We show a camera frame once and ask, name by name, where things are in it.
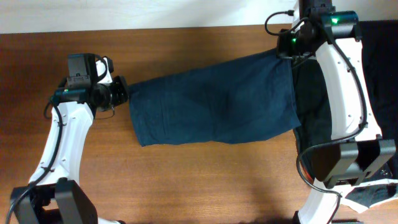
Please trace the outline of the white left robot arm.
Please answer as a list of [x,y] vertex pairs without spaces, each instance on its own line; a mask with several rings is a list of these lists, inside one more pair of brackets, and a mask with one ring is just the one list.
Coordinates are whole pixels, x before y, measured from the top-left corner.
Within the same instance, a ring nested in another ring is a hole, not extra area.
[[80,165],[97,112],[114,111],[129,99],[123,76],[112,77],[113,61],[98,54],[68,56],[68,76],[47,103],[50,132],[40,162],[10,196],[6,223],[108,223],[80,187]]

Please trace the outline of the navy blue shorts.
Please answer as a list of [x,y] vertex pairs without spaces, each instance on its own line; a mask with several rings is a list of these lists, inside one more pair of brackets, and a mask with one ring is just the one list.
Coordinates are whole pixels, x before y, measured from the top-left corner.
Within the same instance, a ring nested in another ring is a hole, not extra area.
[[141,146],[265,141],[300,126],[291,64],[275,50],[129,87]]

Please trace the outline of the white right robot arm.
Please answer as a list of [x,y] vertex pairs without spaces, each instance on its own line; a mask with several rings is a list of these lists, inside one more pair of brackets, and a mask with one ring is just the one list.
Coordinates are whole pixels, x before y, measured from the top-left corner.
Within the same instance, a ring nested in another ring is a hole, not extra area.
[[297,146],[300,175],[313,172],[304,206],[294,223],[331,223],[340,205],[363,212],[348,200],[354,190],[394,187],[397,180],[376,172],[396,153],[384,139],[374,117],[362,66],[359,19],[354,11],[337,11],[331,1],[297,1],[287,11],[294,21],[278,35],[280,58],[316,59],[326,84],[331,112],[331,137],[309,147]]

